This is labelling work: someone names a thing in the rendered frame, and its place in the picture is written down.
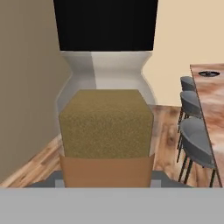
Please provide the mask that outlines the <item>black round plate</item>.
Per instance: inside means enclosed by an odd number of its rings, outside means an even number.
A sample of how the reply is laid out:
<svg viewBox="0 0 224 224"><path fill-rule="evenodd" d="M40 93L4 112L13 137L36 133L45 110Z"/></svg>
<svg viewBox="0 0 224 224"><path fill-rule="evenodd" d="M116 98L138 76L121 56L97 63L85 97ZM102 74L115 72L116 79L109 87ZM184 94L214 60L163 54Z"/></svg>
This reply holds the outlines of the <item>black round plate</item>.
<svg viewBox="0 0 224 224"><path fill-rule="evenodd" d="M201 71L199 72L199 75L204 77L214 77L220 75L220 73L215 71Z"/></svg>

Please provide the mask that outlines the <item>grey bar stool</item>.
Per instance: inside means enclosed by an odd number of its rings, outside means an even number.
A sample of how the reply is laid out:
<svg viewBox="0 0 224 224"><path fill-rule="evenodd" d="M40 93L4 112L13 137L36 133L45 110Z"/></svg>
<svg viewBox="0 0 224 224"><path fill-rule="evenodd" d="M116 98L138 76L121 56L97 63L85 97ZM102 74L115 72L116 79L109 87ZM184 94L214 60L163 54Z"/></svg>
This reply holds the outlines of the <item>grey bar stool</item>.
<svg viewBox="0 0 224 224"><path fill-rule="evenodd" d="M190 76L182 76L180 78L180 83L183 91L194 91L195 86L193 82L193 78Z"/></svg>
<svg viewBox="0 0 224 224"><path fill-rule="evenodd" d="M202 118L202 112L200 109L200 101L197 94L194 91L186 90L180 93L181 110L178 118L178 123L182 119L189 118L190 116Z"/></svg>
<svg viewBox="0 0 224 224"><path fill-rule="evenodd" d="M196 163L202 167L210 168L212 170L212 177L209 184L209 186L212 187L214 184L216 168L203 120L196 117L186 118L179 124L179 130L185 158L178 181L182 178L187 159L190 159L184 183L187 183L193 163Z"/></svg>

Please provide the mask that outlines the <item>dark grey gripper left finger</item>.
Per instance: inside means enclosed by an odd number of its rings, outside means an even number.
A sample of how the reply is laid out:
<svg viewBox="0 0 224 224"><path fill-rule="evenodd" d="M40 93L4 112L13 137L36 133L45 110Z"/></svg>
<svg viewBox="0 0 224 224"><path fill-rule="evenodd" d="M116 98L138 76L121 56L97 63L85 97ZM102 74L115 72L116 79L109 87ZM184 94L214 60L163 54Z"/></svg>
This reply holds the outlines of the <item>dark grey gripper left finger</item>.
<svg viewBox="0 0 224 224"><path fill-rule="evenodd" d="M62 171L54 171L48 178L30 184L29 187L39 187L39 188L64 188L64 180Z"/></svg>

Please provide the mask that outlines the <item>cinnamon bottle with black cap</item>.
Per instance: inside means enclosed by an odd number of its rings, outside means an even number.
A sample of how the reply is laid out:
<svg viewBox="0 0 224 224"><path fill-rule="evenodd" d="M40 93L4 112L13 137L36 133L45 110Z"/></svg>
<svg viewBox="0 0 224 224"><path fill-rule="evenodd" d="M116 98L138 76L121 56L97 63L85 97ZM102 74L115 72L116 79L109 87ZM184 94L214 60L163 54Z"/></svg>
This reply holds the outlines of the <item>cinnamon bottle with black cap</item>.
<svg viewBox="0 0 224 224"><path fill-rule="evenodd" d="M53 0L71 75L56 101L67 187L148 187L158 0Z"/></svg>

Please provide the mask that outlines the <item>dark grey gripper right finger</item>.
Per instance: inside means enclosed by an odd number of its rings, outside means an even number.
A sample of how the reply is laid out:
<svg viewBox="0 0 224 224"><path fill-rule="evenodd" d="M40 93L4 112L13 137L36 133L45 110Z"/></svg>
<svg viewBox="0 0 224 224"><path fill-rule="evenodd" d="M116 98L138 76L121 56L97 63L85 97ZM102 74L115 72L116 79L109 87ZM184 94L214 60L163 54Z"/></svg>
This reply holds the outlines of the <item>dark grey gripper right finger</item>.
<svg viewBox="0 0 224 224"><path fill-rule="evenodd" d="M154 188L187 188L187 185L170 179L163 171L153 171L150 186Z"/></svg>

